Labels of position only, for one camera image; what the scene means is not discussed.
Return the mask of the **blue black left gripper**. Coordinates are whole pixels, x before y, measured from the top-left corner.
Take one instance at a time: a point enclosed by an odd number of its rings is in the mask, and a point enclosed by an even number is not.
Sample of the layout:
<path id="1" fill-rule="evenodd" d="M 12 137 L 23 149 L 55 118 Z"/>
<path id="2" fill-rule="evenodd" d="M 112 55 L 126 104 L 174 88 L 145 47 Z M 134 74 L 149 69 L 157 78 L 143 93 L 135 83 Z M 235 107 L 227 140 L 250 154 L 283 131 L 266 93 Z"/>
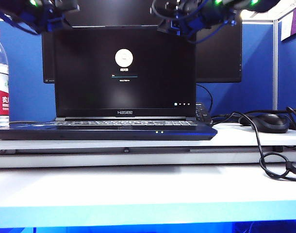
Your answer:
<path id="1" fill-rule="evenodd" d="M 63 27 L 65 19 L 63 11 L 54 0 L 42 0 L 40 26 L 43 32 L 52 32 Z"/>

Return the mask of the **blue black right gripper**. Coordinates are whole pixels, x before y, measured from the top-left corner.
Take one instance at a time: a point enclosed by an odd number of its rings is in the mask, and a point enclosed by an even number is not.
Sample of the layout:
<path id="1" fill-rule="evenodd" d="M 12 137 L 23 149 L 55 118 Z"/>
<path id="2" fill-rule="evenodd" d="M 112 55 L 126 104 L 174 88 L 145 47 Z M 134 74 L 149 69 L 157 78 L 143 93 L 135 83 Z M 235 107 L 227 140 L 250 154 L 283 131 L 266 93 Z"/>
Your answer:
<path id="1" fill-rule="evenodd" d="M 227 24 L 235 24 L 236 10 L 224 4 L 205 4 L 186 18 L 178 16 L 177 20 L 162 20 L 157 31 L 178 36 L 192 37 L 204 29 L 217 33 Z"/>

